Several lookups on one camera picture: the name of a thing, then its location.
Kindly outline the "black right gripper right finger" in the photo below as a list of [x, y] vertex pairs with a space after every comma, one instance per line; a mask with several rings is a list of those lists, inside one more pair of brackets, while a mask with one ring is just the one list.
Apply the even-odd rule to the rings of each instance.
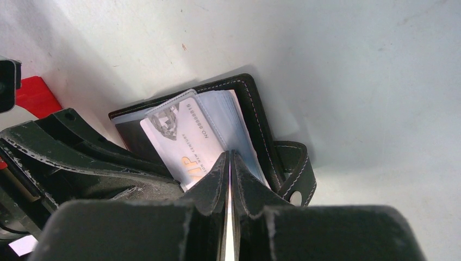
[[425, 260], [404, 216], [390, 206], [296, 207], [230, 153], [236, 260]]

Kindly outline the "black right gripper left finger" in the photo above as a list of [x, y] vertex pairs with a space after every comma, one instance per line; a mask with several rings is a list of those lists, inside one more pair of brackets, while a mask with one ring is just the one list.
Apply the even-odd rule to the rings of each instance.
[[229, 156], [173, 201], [64, 203], [30, 260], [224, 260]]

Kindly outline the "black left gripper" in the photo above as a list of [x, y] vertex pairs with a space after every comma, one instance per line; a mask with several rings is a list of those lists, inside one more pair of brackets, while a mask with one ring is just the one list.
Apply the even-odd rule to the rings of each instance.
[[1, 131], [1, 242], [38, 237], [74, 200], [175, 200], [165, 165], [105, 139], [73, 109]]

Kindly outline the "black leather card holder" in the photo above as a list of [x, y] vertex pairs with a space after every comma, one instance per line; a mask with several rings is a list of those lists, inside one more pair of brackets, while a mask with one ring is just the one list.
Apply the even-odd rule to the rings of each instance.
[[237, 153], [258, 181], [295, 206], [305, 207], [311, 202], [317, 183], [307, 149], [298, 142], [273, 140], [249, 74], [133, 104], [110, 112], [109, 118], [130, 151], [163, 163], [140, 121], [163, 104], [187, 97], [197, 100], [224, 152]]

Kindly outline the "red plastic bin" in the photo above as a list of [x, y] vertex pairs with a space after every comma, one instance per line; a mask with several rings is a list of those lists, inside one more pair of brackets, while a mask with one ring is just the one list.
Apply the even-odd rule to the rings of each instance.
[[21, 80], [15, 88], [11, 77], [1, 78], [1, 130], [62, 110], [55, 95], [39, 76]]

